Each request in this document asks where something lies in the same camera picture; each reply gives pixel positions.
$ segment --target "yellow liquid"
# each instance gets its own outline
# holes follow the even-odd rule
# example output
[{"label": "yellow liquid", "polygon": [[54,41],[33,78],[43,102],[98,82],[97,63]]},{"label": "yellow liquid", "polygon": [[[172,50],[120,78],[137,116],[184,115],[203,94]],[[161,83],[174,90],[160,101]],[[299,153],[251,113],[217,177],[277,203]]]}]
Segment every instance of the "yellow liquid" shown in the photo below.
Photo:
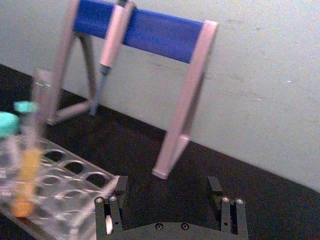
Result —
[{"label": "yellow liquid", "polygon": [[18,218],[26,217],[34,209],[31,199],[34,197],[34,185],[40,161],[41,151],[39,149],[27,149],[23,152],[17,194],[11,209],[12,214]]}]

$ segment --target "black table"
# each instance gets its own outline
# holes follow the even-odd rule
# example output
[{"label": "black table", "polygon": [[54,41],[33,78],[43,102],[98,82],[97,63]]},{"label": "black table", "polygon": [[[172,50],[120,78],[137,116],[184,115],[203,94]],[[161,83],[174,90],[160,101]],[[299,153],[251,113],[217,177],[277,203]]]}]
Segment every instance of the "black table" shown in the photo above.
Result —
[{"label": "black table", "polygon": [[[31,83],[30,76],[0,65],[0,111],[14,113],[13,102],[29,99]],[[61,106],[82,100],[64,91]],[[246,201],[249,239],[320,238],[319,193],[197,143],[187,146],[167,180],[151,175],[164,136],[106,107],[99,107],[96,117],[85,113],[48,126],[46,133],[108,172],[128,176],[126,228],[156,222],[215,226],[205,194],[207,176],[216,176],[226,195]],[[33,238],[0,215],[0,239]]]}]

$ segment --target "test tube cap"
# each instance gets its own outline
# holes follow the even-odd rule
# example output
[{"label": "test tube cap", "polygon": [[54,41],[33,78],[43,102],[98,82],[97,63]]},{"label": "test tube cap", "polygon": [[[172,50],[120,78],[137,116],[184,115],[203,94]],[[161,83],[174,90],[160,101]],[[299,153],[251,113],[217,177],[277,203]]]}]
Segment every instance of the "test tube cap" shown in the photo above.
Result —
[{"label": "test tube cap", "polygon": [[5,111],[0,111],[0,138],[14,135],[18,132],[20,119],[18,116]]},{"label": "test tube cap", "polygon": [[14,103],[14,110],[18,111],[19,113],[34,113],[37,111],[37,109],[37,104],[32,101],[16,101]]}]

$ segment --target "wall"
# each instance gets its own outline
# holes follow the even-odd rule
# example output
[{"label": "wall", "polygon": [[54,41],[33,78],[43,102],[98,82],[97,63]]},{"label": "wall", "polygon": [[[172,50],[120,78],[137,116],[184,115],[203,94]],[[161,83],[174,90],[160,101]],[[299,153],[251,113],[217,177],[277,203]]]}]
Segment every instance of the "wall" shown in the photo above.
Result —
[{"label": "wall", "polygon": [[[137,0],[220,23],[193,141],[320,192],[320,5],[316,1]],[[67,0],[2,0],[0,64],[52,69]],[[95,39],[99,60],[103,41]],[[87,95],[80,45],[64,88]],[[187,65],[124,46],[101,103],[162,129]]]}]

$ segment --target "pipette stand leg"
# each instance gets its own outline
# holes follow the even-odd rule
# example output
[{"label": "pipette stand leg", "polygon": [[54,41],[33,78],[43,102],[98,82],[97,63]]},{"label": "pipette stand leg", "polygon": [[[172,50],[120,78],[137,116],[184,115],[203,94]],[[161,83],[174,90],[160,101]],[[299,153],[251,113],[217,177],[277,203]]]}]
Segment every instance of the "pipette stand leg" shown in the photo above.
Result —
[{"label": "pipette stand leg", "polygon": [[[69,2],[64,21],[64,29],[62,32],[50,85],[50,105],[48,106],[47,118],[47,123],[50,125],[55,125],[60,121],[88,111],[96,92],[92,37],[90,35],[76,33],[73,30],[78,5],[79,0],[71,0]],[[85,59],[89,97],[86,101],[59,109],[64,77],[71,53],[71,48],[76,38],[80,40]]]},{"label": "pipette stand leg", "polygon": [[190,140],[190,131],[197,110],[202,84],[208,65],[208,55],[217,23],[206,20],[198,37],[189,69],[182,87],[173,119],[165,135],[152,174],[167,179]]}]

